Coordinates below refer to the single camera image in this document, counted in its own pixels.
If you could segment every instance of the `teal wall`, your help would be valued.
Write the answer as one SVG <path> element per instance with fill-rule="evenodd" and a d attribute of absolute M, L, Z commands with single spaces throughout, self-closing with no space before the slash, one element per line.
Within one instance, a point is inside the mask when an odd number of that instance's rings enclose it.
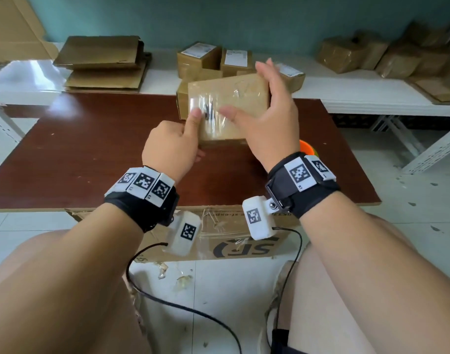
<path fill-rule="evenodd" d="M 49 41 L 141 36 L 146 47 L 196 40 L 254 52 L 310 54 L 324 37 L 370 28 L 394 39 L 413 18 L 450 22 L 450 0 L 30 0 Z"/>

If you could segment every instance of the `forearm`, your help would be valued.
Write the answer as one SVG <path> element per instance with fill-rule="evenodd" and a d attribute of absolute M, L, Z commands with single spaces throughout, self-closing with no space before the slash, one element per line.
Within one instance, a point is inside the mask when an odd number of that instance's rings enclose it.
<path fill-rule="evenodd" d="M 300 222 L 378 353 L 450 353 L 450 279 L 340 192 Z"/>
<path fill-rule="evenodd" d="M 21 342 L 27 353 L 86 345 L 142 236 L 125 213 L 103 204 L 2 282 L 0 353 L 22 353 Z"/>

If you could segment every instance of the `brown tabletop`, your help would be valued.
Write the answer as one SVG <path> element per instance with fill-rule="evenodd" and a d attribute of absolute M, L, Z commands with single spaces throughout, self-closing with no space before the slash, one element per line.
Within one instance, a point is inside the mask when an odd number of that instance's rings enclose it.
<path fill-rule="evenodd" d="M 319 100 L 295 100 L 300 138 L 359 204 L 379 204 L 369 179 Z M 0 209 L 86 209 L 129 168 L 141 166 L 152 128 L 179 121 L 175 96 L 62 94 L 0 166 Z M 179 205 L 238 205 L 265 195 L 266 173 L 243 145 L 208 148 L 178 185 Z"/>

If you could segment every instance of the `hand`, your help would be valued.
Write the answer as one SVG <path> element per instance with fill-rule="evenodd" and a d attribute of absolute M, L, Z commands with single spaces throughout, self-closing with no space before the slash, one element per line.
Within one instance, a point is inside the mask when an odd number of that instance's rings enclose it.
<path fill-rule="evenodd" d="M 205 153 L 198 148 L 198 128 L 202 112 L 195 108 L 186 123 L 163 120 L 151 130 L 141 158 L 143 165 L 165 173 L 179 183 Z"/>
<path fill-rule="evenodd" d="M 260 118 L 234 106 L 222 106 L 218 112 L 240 128 L 252 153 L 269 173 L 279 161 L 300 150 L 299 115 L 271 59 L 256 62 L 256 70 L 269 81 L 272 95 L 269 109 Z"/>

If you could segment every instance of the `black cable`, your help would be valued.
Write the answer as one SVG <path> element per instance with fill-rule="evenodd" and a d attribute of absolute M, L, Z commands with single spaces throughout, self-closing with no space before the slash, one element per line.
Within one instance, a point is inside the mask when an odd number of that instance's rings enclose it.
<path fill-rule="evenodd" d="M 182 309 L 197 315 L 200 315 L 204 318 L 210 319 L 211 321 L 216 322 L 217 324 L 221 325 L 222 327 L 224 327 L 226 330 L 228 330 L 230 332 L 231 335 L 233 335 L 233 338 L 236 341 L 236 344 L 238 345 L 238 350 L 240 351 L 240 354 L 242 354 L 241 351 L 241 344 L 240 344 L 240 340 L 238 339 L 237 335 L 235 334 L 235 332 L 233 332 L 233 330 L 228 327 L 225 323 L 223 323 L 222 321 L 219 321 L 217 318 L 212 317 L 211 315 L 208 315 L 207 313 L 201 312 L 199 310 L 193 309 L 193 308 L 189 308 L 189 307 L 184 307 L 183 305 L 180 304 L 176 304 L 176 303 L 171 303 L 168 301 L 165 301 L 163 299 L 154 297 L 152 295 L 150 295 L 149 293 L 146 293 L 144 291 L 142 291 L 137 285 L 134 284 L 132 278 L 130 277 L 130 266 L 133 263 L 133 261 L 135 260 L 135 258 L 137 258 L 139 255 L 141 255 L 143 252 L 145 252 L 146 250 L 149 250 L 152 247 L 156 247 L 156 246 L 168 246 L 168 244 L 166 242 L 160 242 L 157 244 L 152 244 L 151 246 L 148 246 L 146 248 L 144 248 L 143 250 L 139 251 L 136 255 L 134 255 L 132 257 L 132 259 L 128 262 L 127 265 L 127 270 L 125 271 L 126 277 L 127 277 L 127 281 L 128 283 L 131 284 L 131 286 L 140 294 L 144 295 L 146 298 L 151 299 L 152 301 L 164 304 L 164 305 L 168 305 L 170 307 L 174 307 L 174 308 L 178 308 L 178 309 Z"/>
<path fill-rule="evenodd" d="M 285 228 L 285 227 L 273 227 L 273 230 L 282 230 L 282 231 L 291 231 L 291 232 L 295 232 L 295 233 L 297 233 L 297 234 L 299 235 L 299 238 L 300 238 L 299 251 L 297 251 L 297 256 L 295 256 L 295 260 L 294 260 L 294 262 L 292 263 L 292 266 L 291 266 L 291 268 L 289 269 L 289 272 L 287 272 L 287 276 L 286 276 L 286 278 L 285 278 L 285 280 L 284 280 L 284 284 L 283 284 L 283 287 L 282 287 L 282 290 L 281 290 L 281 294 L 279 295 L 279 300 L 278 300 L 278 303 L 277 303 L 276 320 L 275 320 L 275 324 L 274 324 L 274 329 L 277 329 L 277 324 L 278 324 L 278 321 L 279 321 L 279 310 L 281 309 L 281 300 L 282 300 L 282 298 L 283 298 L 284 289 L 285 289 L 285 286 L 286 286 L 286 284 L 287 284 L 287 280 L 288 280 L 289 277 L 291 276 L 291 272 L 292 272 L 292 270 L 293 270 L 293 268 L 294 268 L 294 266 L 295 266 L 295 263 L 296 263 L 297 260 L 299 259 L 300 251 L 302 250 L 303 239 L 302 239 L 302 235 L 300 234 L 299 231 L 292 230 L 291 228 Z"/>

